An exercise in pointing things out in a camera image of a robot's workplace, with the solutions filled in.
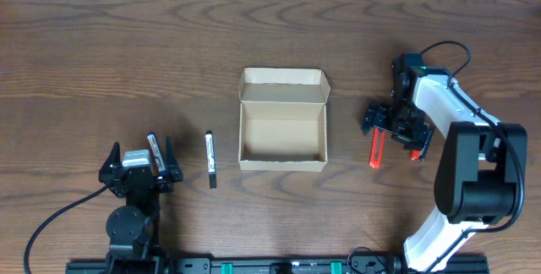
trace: box lid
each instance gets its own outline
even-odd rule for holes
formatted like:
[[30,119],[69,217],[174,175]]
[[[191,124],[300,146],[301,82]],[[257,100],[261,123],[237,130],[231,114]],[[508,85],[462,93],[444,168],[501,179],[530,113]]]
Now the box lid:
[[327,103],[329,82],[320,69],[245,68],[238,84],[241,102]]

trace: wooden table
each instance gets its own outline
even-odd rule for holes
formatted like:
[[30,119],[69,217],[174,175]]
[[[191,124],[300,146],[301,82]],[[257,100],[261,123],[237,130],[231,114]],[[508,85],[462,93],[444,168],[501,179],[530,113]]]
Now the wooden table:
[[[0,0],[0,264],[21,273],[30,235],[54,211],[99,189],[113,142],[174,140],[185,180],[162,197],[162,243],[215,257],[398,250],[434,207],[444,140],[424,163],[391,140],[368,165],[359,119],[390,101],[391,60],[454,39],[473,51],[459,76],[488,112],[528,131],[527,200],[511,230],[476,235],[492,273],[541,270],[540,0]],[[442,47],[428,61],[455,68]],[[321,68],[331,82],[329,164],[322,173],[238,169],[238,80],[246,66]],[[209,190],[204,133],[216,134]],[[53,222],[34,273],[100,259],[107,192]]]

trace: open cardboard box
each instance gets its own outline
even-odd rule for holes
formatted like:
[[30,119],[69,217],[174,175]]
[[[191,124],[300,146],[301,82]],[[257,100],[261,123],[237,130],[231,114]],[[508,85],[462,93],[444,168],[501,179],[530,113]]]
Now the open cardboard box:
[[238,85],[240,169],[323,170],[330,90],[319,69],[246,68]]

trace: black cable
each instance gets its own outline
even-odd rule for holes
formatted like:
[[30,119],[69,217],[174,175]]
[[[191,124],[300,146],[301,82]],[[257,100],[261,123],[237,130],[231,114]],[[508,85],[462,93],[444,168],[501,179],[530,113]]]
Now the black cable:
[[374,251],[367,247],[357,247],[353,249],[353,251],[349,253],[349,255],[347,256],[347,265],[352,269],[352,271],[354,271],[357,274],[366,274],[365,272],[361,272],[357,270],[354,266],[352,266],[352,255],[355,254],[360,249],[366,249],[368,252],[372,254],[371,256],[374,257],[383,266],[383,270],[376,271],[375,272],[376,274],[383,273],[385,271],[385,262],[381,261],[381,259],[378,256],[376,256]]
[[32,272],[30,271],[30,250],[32,249],[32,244],[34,244],[34,241],[36,241],[36,238],[37,236],[41,233],[41,231],[49,224],[51,223],[51,221],[53,221],[56,217],[62,215],[65,211],[68,211],[72,208],[74,208],[75,206],[78,206],[82,203],[85,203],[86,201],[96,197],[97,195],[103,193],[104,191],[106,191],[111,185],[110,184],[107,184],[105,185],[104,187],[102,187],[101,189],[97,190],[94,194],[90,194],[90,195],[87,195],[86,197],[84,197],[83,199],[81,200],[78,200],[78,201],[75,201],[74,203],[68,205],[68,206],[65,206],[63,207],[62,209],[60,209],[59,211],[57,211],[56,213],[52,214],[50,217],[48,217],[37,229],[36,231],[34,232],[34,234],[32,235],[32,237],[30,237],[30,240],[28,240],[28,244],[26,245],[26,249],[25,249],[25,257],[23,259],[23,264],[25,265],[25,273],[26,274],[31,274]]
[[500,126],[496,125],[492,120],[490,120],[489,118],[487,118],[484,114],[483,114],[483,109],[481,107],[475,107],[474,105],[472,105],[472,103],[470,103],[468,100],[466,100],[455,88],[455,83],[452,82],[452,80],[455,78],[455,76],[462,70],[464,69],[464,67],[466,67],[470,61],[472,60],[472,53],[470,52],[470,49],[464,45],[463,43],[459,42],[459,41],[440,41],[440,42],[436,42],[434,45],[431,45],[427,48],[425,48],[424,50],[422,50],[420,53],[421,55],[425,54],[428,50],[434,48],[434,47],[437,47],[439,45],[444,45],[444,44],[452,44],[452,45],[456,45],[456,46],[459,46],[461,47],[467,54],[467,59],[466,59],[466,62],[462,64],[462,66],[460,66],[457,70],[455,70],[455,72],[453,72],[449,78],[447,79],[447,87],[451,90],[451,92],[456,96],[456,98],[458,98],[468,109],[470,109],[473,114],[477,115],[478,117],[480,117],[482,120],[484,120],[488,125],[489,127],[492,129],[492,131],[494,131],[496,133],[496,136],[498,138],[500,138],[500,142],[504,144],[505,148],[509,151],[509,153],[511,154],[511,158],[513,160],[513,164],[515,166],[515,171],[516,171],[516,182],[517,182],[517,186],[518,186],[518,189],[517,189],[517,192],[518,192],[518,202],[517,202],[517,206],[516,206],[516,209],[515,211],[513,212],[513,214],[511,215],[511,218],[509,219],[509,221],[507,221],[506,223],[502,224],[501,226],[499,227],[492,227],[492,228],[487,228],[487,229],[482,229],[482,228],[468,228],[464,231],[462,231],[462,234],[461,236],[455,240],[455,242],[452,243],[452,245],[447,248],[447,250],[440,256],[440,257],[437,257],[436,260],[423,272],[423,273],[429,273],[430,271],[432,271],[432,269],[434,269],[434,267],[436,265],[438,265],[448,254],[451,253],[451,251],[463,240],[463,239],[466,239],[467,236],[469,235],[469,233],[496,233],[496,232],[501,232],[501,231],[504,231],[506,230],[507,228],[511,227],[515,222],[516,220],[518,219],[518,217],[520,216],[521,214],[521,211],[522,211],[522,205],[524,204],[524,177],[522,176],[522,168],[521,168],[521,163],[518,161],[518,155],[516,154],[516,151],[515,151],[515,148],[513,147],[513,145],[511,144],[511,142],[509,141],[509,139],[507,139],[507,137],[505,136],[505,134],[503,133],[503,131],[501,130]]

